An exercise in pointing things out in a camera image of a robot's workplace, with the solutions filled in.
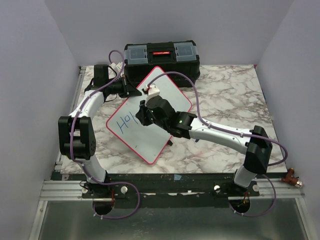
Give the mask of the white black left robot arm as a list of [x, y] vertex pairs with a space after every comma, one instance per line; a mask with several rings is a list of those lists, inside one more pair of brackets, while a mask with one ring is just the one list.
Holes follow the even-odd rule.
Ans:
[[95, 155], [97, 143], [92, 119], [110, 95], [123, 99], [142, 95], [121, 73], [108, 64], [95, 65], [80, 104], [68, 116], [58, 119], [60, 153], [82, 168], [87, 182], [94, 184], [93, 191], [101, 198], [110, 194], [111, 182]]

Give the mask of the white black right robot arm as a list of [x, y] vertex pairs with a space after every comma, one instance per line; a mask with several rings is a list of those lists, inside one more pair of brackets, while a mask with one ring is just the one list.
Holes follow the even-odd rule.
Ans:
[[267, 172], [273, 146], [261, 126], [253, 129], [214, 127], [193, 113], [175, 111], [161, 96], [141, 100], [135, 116], [143, 126], [156, 125], [173, 137], [204, 140], [244, 154], [244, 162], [230, 183], [230, 191], [236, 196], [247, 192], [251, 181]]

